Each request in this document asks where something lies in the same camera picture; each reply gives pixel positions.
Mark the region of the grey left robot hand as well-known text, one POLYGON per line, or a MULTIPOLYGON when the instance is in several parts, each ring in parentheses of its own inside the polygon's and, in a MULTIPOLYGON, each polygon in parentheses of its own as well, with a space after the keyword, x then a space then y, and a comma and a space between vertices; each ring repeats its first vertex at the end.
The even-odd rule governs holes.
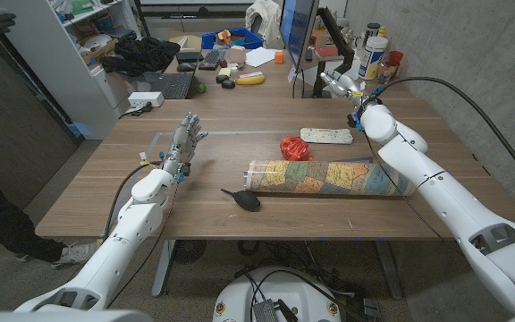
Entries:
POLYGON ((180 126, 173 133, 173 141, 168 153, 165 155, 162 169, 172 175, 190 175, 191 159, 199 141, 207 135, 201 131, 197 114, 188 112, 180 126))

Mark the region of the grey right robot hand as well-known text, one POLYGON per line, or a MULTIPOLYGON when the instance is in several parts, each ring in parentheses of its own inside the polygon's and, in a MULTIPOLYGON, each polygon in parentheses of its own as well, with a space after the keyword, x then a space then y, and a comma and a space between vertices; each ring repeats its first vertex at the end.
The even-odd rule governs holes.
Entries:
POLYGON ((349 99, 355 107, 360 107, 368 99, 361 83, 336 70, 321 72, 320 78, 335 96, 349 99))

